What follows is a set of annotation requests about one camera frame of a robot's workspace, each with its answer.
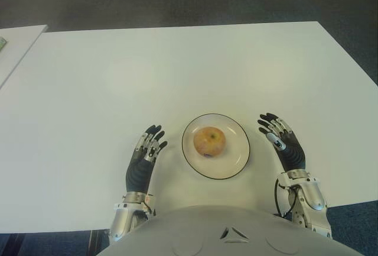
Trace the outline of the left robot hand black silver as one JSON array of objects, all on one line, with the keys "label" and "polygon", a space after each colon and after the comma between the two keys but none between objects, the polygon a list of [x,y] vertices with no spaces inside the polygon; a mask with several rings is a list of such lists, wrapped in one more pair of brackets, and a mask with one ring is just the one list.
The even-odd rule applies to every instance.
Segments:
[{"label": "left robot hand black silver", "polygon": [[147,194],[149,183],[161,150],[168,145],[161,125],[151,125],[140,137],[133,151],[125,176],[126,192]]}]

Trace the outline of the right robot hand black silver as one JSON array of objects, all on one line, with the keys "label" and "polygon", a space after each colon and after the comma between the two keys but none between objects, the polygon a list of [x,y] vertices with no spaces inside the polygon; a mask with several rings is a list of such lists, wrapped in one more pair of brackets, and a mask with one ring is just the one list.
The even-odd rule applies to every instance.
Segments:
[{"label": "right robot hand black silver", "polygon": [[305,170],[305,153],[291,127],[280,117],[260,114],[259,131],[273,145],[285,172]]}]

